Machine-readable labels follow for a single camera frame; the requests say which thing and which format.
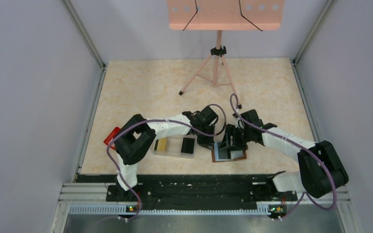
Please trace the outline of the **brown leather card holder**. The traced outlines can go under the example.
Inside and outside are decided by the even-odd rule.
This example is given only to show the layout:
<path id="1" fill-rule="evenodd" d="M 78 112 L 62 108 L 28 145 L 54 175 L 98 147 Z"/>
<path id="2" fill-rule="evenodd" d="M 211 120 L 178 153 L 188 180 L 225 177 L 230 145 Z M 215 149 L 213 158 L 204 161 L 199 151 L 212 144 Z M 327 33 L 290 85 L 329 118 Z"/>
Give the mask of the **brown leather card holder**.
<path id="1" fill-rule="evenodd" d="M 239 160 L 246 160 L 246 150 L 230 150 L 221 148 L 220 142 L 215 142 L 212 150 L 212 162 L 234 162 Z"/>

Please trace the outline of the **clear acrylic card box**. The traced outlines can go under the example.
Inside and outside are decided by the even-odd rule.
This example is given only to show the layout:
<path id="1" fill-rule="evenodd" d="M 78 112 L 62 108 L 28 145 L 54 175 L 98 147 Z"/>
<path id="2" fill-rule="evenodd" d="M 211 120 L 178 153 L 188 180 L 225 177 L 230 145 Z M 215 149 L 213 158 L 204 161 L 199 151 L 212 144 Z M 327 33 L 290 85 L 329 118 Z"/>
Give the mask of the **clear acrylic card box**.
<path id="1" fill-rule="evenodd" d="M 152 152 L 152 154 L 159 155 L 159 156 L 193 159 L 194 156 L 195 156 L 195 150 L 194 150 L 194 154 L 192 154 L 192 155 L 181 153 L 181 145 L 182 145 L 182 140 L 183 140 L 184 137 L 195 138 L 195 149 L 196 149 L 197 139 L 196 139 L 195 136 L 193 136 L 193 135 L 175 135 L 175 136 L 167 137 L 168 138 L 168 143 L 167 143 L 167 150 L 165 152 L 156 152 L 156 151 L 153 150 L 154 145 L 155 145 L 155 141 L 157 139 L 152 143 L 152 145 L 150 147 L 150 151 Z"/>

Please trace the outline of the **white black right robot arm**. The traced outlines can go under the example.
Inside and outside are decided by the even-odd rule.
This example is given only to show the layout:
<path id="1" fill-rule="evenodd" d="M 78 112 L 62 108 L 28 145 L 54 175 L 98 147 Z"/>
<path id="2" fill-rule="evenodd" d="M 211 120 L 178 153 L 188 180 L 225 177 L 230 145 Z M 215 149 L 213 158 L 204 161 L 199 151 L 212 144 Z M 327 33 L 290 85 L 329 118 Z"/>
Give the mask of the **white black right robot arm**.
<path id="1" fill-rule="evenodd" d="M 299 171 L 278 172 L 272 177 L 272 183 L 265 187 L 269 199 L 278 200 L 287 191 L 307 192 L 320 198 L 348 183 L 349 176 L 329 141 L 304 140 L 275 124 L 265 124 L 254 109 L 234 117 L 237 122 L 226 126 L 224 137 L 217 146 L 220 150 L 231 154 L 246 150 L 247 144 L 254 142 L 280 151 L 299 165 Z"/>

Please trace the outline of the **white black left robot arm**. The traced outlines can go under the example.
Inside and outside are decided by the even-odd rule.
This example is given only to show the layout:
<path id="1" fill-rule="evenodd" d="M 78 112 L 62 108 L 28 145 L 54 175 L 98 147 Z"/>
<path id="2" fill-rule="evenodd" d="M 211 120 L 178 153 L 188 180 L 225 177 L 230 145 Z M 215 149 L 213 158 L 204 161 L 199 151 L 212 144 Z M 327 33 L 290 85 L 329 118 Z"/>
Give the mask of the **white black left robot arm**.
<path id="1" fill-rule="evenodd" d="M 136 196 L 137 165 L 156 140 L 191 134 L 197 136 L 201 147 L 212 146 L 219 116 L 211 107 L 165 118 L 133 115 L 108 141 L 106 148 L 107 156 L 117 168 L 118 195 L 127 201 Z"/>

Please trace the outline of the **black credit card stack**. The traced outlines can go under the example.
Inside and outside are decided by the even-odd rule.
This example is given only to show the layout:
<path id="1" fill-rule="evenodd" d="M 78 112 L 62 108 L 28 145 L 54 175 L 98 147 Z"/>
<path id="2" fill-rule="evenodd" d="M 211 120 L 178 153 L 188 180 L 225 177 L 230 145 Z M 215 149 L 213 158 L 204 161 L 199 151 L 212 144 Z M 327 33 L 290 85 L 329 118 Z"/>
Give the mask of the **black credit card stack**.
<path id="1" fill-rule="evenodd" d="M 184 137 L 181 145 L 181 153 L 192 155 L 195 150 L 195 138 Z"/>

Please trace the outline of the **yellow credit card stack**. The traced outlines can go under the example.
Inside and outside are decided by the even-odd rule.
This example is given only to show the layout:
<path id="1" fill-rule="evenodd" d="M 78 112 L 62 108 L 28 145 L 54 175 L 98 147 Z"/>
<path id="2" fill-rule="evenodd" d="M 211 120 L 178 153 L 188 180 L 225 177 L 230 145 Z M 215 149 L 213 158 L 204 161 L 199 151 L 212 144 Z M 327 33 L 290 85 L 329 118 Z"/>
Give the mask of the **yellow credit card stack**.
<path id="1" fill-rule="evenodd" d="M 155 141 L 153 150 L 156 152 L 165 152 L 167 150 L 168 138 L 160 138 Z"/>

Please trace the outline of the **red plastic block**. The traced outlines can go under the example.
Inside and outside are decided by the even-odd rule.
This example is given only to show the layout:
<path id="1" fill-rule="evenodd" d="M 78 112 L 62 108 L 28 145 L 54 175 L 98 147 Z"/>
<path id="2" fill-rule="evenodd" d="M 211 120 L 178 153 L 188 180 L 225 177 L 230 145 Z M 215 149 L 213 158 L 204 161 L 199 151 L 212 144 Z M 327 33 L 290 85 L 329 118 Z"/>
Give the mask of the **red plastic block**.
<path id="1" fill-rule="evenodd" d="M 116 136 L 116 134 L 120 131 L 120 127 L 115 127 L 109 134 L 108 136 L 104 139 L 103 143 L 105 145 L 108 145 L 113 138 Z"/>

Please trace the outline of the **pink tripod music stand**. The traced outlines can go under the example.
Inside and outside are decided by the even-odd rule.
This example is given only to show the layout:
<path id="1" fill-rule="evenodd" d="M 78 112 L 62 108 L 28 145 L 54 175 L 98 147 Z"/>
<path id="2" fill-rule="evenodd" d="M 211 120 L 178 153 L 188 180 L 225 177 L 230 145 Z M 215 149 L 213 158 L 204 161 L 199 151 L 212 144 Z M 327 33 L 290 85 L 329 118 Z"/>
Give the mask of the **pink tripod music stand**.
<path id="1" fill-rule="evenodd" d="M 177 31 L 215 31 L 216 45 L 189 81 L 180 90 L 183 95 L 211 58 L 214 58 L 214 86 L 219 83 L 220 69 L 224 68 L 234 94 L 237 93 L 229 66 L 227 49 L 222 45 L 224 31 L 275 31 L 281 27 L 285 0 L 168 0 L 169 28 Z"/>

